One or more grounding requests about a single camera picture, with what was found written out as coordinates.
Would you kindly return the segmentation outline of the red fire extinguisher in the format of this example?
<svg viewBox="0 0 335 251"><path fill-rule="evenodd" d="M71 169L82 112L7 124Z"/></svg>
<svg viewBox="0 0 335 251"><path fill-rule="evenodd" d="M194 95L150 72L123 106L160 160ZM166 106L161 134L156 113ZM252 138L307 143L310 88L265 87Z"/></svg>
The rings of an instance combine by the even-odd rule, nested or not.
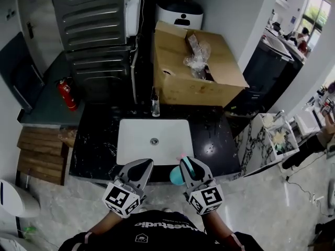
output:
<svg viewBox="0 0 335 251"><path fill-rule="evenodd" d="M63 77L56 82L56 87L66 106L70 111L76 111L79 103L75 97L73 89L73 78L71 76Z"/></svg>

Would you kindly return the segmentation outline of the white round-top appliance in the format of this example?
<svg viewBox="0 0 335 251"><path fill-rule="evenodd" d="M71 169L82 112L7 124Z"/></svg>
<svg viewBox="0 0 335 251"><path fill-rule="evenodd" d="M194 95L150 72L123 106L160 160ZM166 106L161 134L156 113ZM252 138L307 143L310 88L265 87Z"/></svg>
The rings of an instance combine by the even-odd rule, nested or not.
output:
<svg viewBox="0 0 335 251"><path fill-rule="evenodd" d="M193 0L160 0L156 4L155 23L163 21L184 29L200 30L204 11Z"/></svg>

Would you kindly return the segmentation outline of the dark grey washing machine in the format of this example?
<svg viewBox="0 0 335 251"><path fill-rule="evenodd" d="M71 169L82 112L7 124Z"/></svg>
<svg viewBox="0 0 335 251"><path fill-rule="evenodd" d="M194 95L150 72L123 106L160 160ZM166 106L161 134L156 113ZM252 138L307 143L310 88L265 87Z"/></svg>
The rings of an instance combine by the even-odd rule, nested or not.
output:
<svg viewBox="0 0 335 251"><path fill-rule="evenodd" d="M65 54L74 82L86 103L133 103L130 50L130 46L122 45Z"/></svg>

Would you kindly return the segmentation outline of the white basin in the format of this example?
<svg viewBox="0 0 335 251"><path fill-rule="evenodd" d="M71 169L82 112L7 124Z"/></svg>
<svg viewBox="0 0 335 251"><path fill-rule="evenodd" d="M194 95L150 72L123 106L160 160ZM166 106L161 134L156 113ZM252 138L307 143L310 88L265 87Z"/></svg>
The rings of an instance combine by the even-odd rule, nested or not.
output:
<svg viewBox="0 0 335 251"><path fill-rule="evenodd" d="M303 107L294 119L302 136L316 134L325 125L320 108L314 106Z"/></svg>

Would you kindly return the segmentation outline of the person's left forearm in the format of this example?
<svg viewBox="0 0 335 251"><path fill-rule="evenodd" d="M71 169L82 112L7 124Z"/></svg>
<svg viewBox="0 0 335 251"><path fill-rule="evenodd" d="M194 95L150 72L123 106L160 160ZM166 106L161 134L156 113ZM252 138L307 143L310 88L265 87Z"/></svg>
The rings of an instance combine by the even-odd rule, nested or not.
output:
<svg viewBox="0 0 335 251"><path fill-rule="evenodd" d="M89 232L95 235L102 235L111 230L114 226L120 223L123 220L117 213L114 211L109 211L109 213L99 221L95 226L93 226Z"/></svg>

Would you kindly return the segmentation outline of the chrome vanity faucet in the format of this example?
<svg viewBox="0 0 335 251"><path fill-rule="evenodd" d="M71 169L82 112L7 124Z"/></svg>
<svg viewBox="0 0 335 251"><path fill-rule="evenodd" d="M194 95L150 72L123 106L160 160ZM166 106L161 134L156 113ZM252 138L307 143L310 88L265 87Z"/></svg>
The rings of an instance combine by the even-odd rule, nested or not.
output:
<svg viewBox="0 0 335 251"><path fill-rule="evenodd" d="M281 110L279 111L275 117L273 118L273 123L275 122L285 122L285 111L284 110Z"/></svg>

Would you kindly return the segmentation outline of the white marble vanity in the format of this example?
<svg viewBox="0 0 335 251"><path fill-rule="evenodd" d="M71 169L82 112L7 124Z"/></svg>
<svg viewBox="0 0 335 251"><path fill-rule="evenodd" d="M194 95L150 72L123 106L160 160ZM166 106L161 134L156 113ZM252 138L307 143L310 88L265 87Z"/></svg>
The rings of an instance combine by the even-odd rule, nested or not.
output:
<svg viewBox="0 0 335 251"><path fill-rule="evenodd" d="M234 139L241 172L247 177L263 172L299 152L287 119L273 123L274 113L259 113Z"/></svg>

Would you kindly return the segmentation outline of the white rounded bin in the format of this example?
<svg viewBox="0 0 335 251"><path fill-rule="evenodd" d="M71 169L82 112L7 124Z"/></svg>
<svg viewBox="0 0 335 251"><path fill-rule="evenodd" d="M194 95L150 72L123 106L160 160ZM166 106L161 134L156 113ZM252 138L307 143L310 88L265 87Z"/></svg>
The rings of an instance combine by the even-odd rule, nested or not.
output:
<svg viewBox="0 0 335 251"><path fill-rule="evenodd" d="M40 214L40 204L30 193L2 179L0 207L18 218L35 218Z"/></svg>

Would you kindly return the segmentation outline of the window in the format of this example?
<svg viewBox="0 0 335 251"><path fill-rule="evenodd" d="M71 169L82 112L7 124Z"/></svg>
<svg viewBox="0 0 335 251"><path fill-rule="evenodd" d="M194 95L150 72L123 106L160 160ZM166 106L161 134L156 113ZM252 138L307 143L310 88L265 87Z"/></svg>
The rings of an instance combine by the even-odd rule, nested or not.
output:
<svg viewBox="0 0 335 251"><path fill-rule="evenodd" d="M308 29L310 36L315 30L321 33L328 20L330 10L331 4L326 0L307 0L300 25Z"/></svg>

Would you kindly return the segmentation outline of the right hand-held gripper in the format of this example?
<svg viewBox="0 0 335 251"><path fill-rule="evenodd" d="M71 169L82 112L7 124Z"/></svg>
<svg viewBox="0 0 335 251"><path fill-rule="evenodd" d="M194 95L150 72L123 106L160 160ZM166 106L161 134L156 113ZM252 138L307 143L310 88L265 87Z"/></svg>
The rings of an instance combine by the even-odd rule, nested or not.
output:
<svg viewBox="0 0 335 251"><path fill-rule="evenodd" d="M221 185L212 178L211 170L205 163L193 157L182 158L180 171L188 188L184 196L197 214L205 215L216 211L221 206L224 202ZM204 183L195 188L193 181Z"/></svg>

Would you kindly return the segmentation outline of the white door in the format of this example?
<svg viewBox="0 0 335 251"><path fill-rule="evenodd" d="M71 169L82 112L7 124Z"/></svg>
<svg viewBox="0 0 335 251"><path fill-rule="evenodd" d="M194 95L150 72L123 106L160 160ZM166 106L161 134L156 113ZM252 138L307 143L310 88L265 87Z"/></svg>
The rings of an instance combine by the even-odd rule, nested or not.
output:
<svg viewBox="0 0 335 251"><path fill-rule="evenodd" d="M40 74L44 74L63 51L52 0L17 0L18 13L29 53ZM34 26L29 38L27 22Z"/></svg>

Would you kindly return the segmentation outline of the person's black shirt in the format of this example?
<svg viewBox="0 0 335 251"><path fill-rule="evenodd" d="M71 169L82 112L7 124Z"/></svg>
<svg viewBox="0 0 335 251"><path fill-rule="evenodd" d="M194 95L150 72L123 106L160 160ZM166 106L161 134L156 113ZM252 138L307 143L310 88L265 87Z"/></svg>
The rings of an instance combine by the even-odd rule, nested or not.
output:
<svg viewBox="0 0 335 251"><path fill-rule="evenodd" d="M199 230L178 212L150 210L133 214L107 232L82 232L67 239L59 251L263 251L255 239L240 232L219 238Z"/></svg>

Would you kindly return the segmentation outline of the white rectangular sink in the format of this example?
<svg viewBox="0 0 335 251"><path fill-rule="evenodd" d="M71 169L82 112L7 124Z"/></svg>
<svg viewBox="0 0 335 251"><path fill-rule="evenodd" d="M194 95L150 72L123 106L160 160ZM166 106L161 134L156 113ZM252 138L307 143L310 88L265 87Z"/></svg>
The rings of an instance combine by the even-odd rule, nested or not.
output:
<svg viewBox="0 0 335 251"><path fill-rule="evenodd" d="M157 138L158 145L150 139ZM184 119L122 119L117 141L118 165L151 158L155 166L177 165L182 154L193 157L189 123Z"/></svg>

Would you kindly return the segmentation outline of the black marble counter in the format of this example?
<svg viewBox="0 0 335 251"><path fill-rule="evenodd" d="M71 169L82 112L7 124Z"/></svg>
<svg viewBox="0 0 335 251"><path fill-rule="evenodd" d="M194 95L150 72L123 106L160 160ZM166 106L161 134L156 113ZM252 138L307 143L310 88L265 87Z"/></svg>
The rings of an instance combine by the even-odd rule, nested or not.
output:
<svg viewBox="0 0 335 251"><path fill-rule="evenodd" d="M113 180L121 170L116 163L121 119L151 117L147 105L86 105L74 143L70 175L102 184ZM221 107L161 105L159 118L189 122L194 155L209 166L213 176L241 172L231 128Z"/></svg>

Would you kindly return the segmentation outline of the stack of wooden planks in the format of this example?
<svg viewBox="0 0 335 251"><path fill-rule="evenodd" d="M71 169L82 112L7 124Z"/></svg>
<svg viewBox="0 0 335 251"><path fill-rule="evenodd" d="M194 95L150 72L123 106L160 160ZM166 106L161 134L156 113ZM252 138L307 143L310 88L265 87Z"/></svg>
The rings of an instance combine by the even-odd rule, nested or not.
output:
<svg viewBox="0 0 335 251"><path fill-rule="evenodd" d="M69 147L58 138L58 133L57 129L23 127L17 142L17 170L63 186Z"/></svg>

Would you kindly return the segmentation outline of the black cabinet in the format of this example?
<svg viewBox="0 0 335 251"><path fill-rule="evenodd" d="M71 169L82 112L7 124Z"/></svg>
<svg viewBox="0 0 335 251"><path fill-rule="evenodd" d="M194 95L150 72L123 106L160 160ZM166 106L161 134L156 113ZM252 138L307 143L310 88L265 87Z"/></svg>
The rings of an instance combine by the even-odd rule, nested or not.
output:
<svg viewBox="0 0 335 251"><path fill-rule="evenodd" d="M287 90L303 65L287 43L265 32L243 72L249 87L225 106L225 111L237 116L266 113Z"/></svg>

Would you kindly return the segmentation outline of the person's right forearm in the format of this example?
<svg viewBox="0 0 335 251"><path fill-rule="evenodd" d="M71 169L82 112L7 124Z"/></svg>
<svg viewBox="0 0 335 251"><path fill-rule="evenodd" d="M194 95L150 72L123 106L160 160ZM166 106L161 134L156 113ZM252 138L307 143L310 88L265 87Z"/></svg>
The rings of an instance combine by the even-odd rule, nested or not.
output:
<svg viewBox="0 0 335 251"><path fill-rule="evenodd" d="M206 232L216 238L227 238L233 233L216 211L203 214L202 221Z"/></svg>

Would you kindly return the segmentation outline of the silver washing machine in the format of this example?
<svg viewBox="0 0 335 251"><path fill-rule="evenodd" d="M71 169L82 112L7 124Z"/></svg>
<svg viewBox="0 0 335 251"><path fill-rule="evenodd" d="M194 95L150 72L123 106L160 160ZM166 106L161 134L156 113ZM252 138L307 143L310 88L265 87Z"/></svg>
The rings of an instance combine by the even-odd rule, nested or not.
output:
<svg viewBox="0 0 335 251"><path fill-rule="evenodd" d="M65 51L126 45L139 30L141 0L52 0Z"/></svg>

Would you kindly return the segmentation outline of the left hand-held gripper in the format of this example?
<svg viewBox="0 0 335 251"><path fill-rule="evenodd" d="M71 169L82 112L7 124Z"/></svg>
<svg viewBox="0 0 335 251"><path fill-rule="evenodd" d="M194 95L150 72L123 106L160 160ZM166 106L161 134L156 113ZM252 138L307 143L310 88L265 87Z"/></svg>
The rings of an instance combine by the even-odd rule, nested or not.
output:
<svg viewBox="0 0 335 251"><path fill-rule="evenodd" d="M154 168L151 158L142 158L123 166L118 176L110 182L102 201L122 218L128 218L146 198L144 188Z"/></svg>

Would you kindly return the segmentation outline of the large cardboard box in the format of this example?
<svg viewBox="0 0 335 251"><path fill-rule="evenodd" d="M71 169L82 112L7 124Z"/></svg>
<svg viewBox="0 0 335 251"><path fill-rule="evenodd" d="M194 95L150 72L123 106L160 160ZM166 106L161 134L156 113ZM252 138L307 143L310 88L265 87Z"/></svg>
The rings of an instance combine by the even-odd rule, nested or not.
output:
<svg viewBox="0 0 335 251"><path fill-rule="evenodd" d="M184 63L193 54L190 37L210 47L208 79L195 78ZM155 27L153 71L162 104L224 107L249 86L222 35L163 21Z"/></svg>

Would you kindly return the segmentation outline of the clear plastic wrap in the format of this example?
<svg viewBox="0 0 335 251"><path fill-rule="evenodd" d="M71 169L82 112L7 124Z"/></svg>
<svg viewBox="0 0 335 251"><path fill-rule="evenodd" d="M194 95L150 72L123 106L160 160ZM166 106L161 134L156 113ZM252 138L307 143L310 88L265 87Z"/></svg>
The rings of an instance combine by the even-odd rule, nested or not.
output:
<svg viewBox="0 0 335 251"><path fill-rule="evenodd" d="M195 34L187 39L192 54L184 58L184 65L189 66L194 71L201 71L207 66L207 61L211 54L211 47L208 42L199 41Z"/></svg>

